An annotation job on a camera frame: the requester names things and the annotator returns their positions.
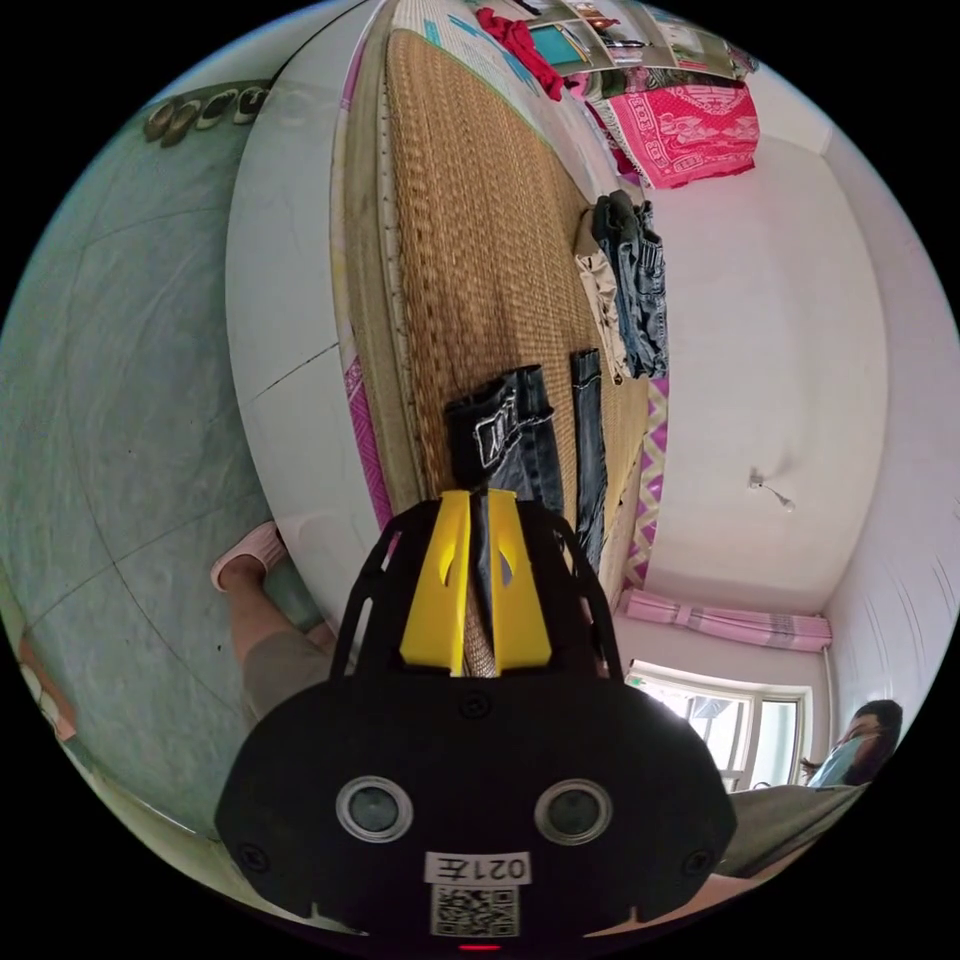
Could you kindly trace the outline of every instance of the person's foot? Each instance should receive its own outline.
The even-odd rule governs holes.
[[[245,553],[227,561],[220,571],[220,586],[229,593],[238,586],[260,586],[266,576],[263,561]]]
[[[252,572],[252,563],[253,569],[258,571],[262,580],[286,556],[287,548],[280,538],[277,525],[272,520],[261,523],[213,565],[210,570],[210,579],[218,590],[225,591],[223,574],[227,567],[233,568],[235,573],[249,573]],[[243,563],[238,563],[234,567],[237,561],[243,561]]]

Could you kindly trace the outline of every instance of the woven straw mat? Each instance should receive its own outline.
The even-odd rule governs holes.
[[[564,505],[576,527],[570,354],[602,349],[573,259],[590,203],[509,104],[410,31],[387,46],[393,168],[412,389],[428,496],[454,486],[444,408],[507,370],[543,367],[555,410]],[[601,390],[607,531],[646,427],[646,381]],[[492,661],[475,603],[471,672]]]

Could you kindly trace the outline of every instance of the window frame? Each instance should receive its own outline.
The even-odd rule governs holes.
[[[764,702],[794,704],[797,710],[797,722],[793,733],[793,753],[787,784],[800,783],[800,760],[804,752],[809,750],[807,744],[811,740],[812,734],[810,726],[813,717],[813,691],[809,687],[725,681],[713,677],[686,674],[678,670],[667,670],[637,659],[631,661],[624,682],[629,684],[631,676],[639,676],[658,686],[682,690],[685,693],[693,693],[697,696],[746,702],[748,705],[746,719],[743,717],[743,711],[737,718],[732,765],[727,769],[717,768],[724,781],[733,781],[733,787],[728,787],[731,792],[756,788],[756,785],[753,784],[753,771],[756,767],[757,752],[760,745],[760,718]],[[747,725],[747,730],[745,733],[741,733],[744,722]],[[743,743],[740,742],[740,737],[745,737]]]

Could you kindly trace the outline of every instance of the tiled floor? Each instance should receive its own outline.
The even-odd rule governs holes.
[[[269,509],[230,373],[224,251],[249,127],[91,165],[0,341],[0,561],[83,747],[156,809],[212,829],[244,735],[211,562]],[[300,623],[296,572],[271,580]]]

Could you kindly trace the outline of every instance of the sticker label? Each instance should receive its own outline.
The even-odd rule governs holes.
[[[520,936],[518,887],[433,887],[430,932],[435,937]]]
[[[427,852],[425,883],[447,887],[518,887],[533,883],[529,853]]]

